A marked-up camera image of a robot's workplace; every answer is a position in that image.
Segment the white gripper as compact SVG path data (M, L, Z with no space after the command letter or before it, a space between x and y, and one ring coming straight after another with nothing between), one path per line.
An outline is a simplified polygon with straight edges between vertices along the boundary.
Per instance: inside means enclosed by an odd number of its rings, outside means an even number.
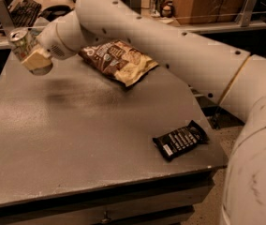
M59 17L45 26L37 36L41 45L36 45L31 52L22 60L22 65L33 75L42 76L52 70L52 57L66 60L74 55L63 42L58 26L64 24L63 18Z

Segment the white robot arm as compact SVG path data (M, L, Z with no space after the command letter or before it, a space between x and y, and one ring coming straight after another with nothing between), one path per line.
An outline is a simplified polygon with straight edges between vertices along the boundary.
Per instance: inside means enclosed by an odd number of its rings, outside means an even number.
M266 59L141 16L121 0L76 0L38 35L67 59L86 46L119 38L170 65L180 79L244 121L229 159L220 225L266 225Z

